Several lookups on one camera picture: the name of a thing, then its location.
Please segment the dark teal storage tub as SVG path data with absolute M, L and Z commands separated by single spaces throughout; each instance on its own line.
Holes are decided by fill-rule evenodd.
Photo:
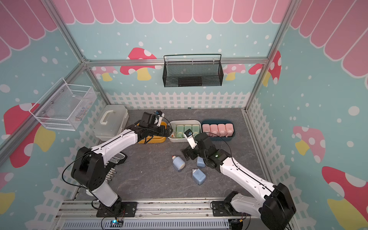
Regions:
M 213 124 L 216 124 L 216 125 L 218 125 L 218 124 L 224 124 L 224 125 L 226 125 L 226 124 L 232 124 L 233 125 L 233 122 L 230 121 L 230 120 L 227 120 L 227 119 L 205 119 L 205 120 L 203 120 L 201 122 L 201 125 L 202 126 L 204 124 L 209 124 L 209 125 L 213 125 Z M 234 129 L 234 131 L 233 131 L 232 136 L 229 136 L 229 137 L 218 137 L 218 136 L 215 136 L 215 137 L 210 137 L 210 139 L 212 141 L 222 141 L 222 140 L 224 140 L 224 141 L 231 141 L 235 137 L 235 135 L 236 135 L 235 127 L 234 126 L 233 126 L 233 129 Z

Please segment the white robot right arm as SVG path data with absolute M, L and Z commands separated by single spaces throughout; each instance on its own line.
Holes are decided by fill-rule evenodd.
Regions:
M 200 157 L 207 167 L 226 175 L 253 197 L 233 192 L 225 199 L 227 211 L 246 213 L 262 220 L 270 230 L 285 230 L 296 214 L 296 206 L 287 186 L 282 183 L 274 185 L 237 162 L 231 152 L 217 149 L 210 136 L 202 132 L 194 135 L 192 130 L 184 132 L 189 147 L 182 150 L 186 160 Z

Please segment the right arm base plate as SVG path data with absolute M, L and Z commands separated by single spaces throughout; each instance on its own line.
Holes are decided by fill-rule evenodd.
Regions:
M 211 201 L 210 208 L 215 217 L 232 216 L 232 206 L 229 202 Z

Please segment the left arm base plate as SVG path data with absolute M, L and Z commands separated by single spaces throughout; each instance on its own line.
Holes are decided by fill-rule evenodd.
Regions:
M 135 217 L 138 202 L 121 202 L 114 204 L 112 207 L 107 207 L 100 204 L 96 216 L 104 217 Z

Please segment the pink sharpener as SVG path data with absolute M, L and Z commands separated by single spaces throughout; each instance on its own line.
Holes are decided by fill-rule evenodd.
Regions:
M 226 137 L 227 130 L 225 124 L 218 124 L 218 133 L 220 137 Z
M 209 137 L 212 136 L 211 130 L 210 130 L 210 124 L 203 124 L 202 125 L 202 131 L 206 133 Z
M 211 124 L 210 125 L 210 133 L 212 137 L 218 137 L 219 136 L 219 129 L 217 124 Z
M 226 128 L 226 136 L 225 137 L 232 137 L 234 134 L 234 126 L 232 123 L 227 123 L 225 124 L 225 128 Z

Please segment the pale green round sharpener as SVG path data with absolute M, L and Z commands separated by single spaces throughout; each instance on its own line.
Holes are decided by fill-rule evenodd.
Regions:
M 173 139 L 177 138 L 177 132 L 176 132 L 176 127 L 175 126 L 172 127 L 172 133 L 170 135 L 170 138 L 173 138 Z

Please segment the white plastic storage tub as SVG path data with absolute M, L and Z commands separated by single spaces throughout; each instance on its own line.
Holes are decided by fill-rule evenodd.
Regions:
M 201 132 L 202 132 L 202 126 L 201 126 L 201 123 L 197 120 L 174 120 L 174 121 L 171 121 L 170 122 L 170 126 L 171 127 L 176 127 L 177 125 L 200 125 L 200 129 L 201 129 Z M 170 138 L 169 137 L 169 140 L 171 142 L 174 142 L 174 143 L 177 143 L 177 142 L 187 142 L 187 139 L 185 138 L 181 138 L 181 139 L 178 139 L 178 138 Z

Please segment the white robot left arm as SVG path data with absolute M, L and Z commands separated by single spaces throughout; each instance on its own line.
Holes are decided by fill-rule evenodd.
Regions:
M 105 165 L 125 148 L 141 140 L 147 143 L 154 136 L 169 137 L 172 129 L 170 126 L 161 126 L 163 119 L 162 111 L 153 114 L 145 112 L 141 120 L 110 140 L 91 148 L 80 148 L 73 163 L 71 177 L 89 190 L 105 207 L 114 208 L 118 205 L 119 196 L 105 180 Z

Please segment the yellow plastic storage tub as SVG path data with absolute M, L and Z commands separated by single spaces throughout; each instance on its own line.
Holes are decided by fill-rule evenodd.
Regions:
M 144 144 L 145 141 L 147 141 L 148 144 L 163 143 L 166 141 L 166 139 L 167 139 L 166 137 L 148 136 L 147 138 L 139 141 L 138 144 Z

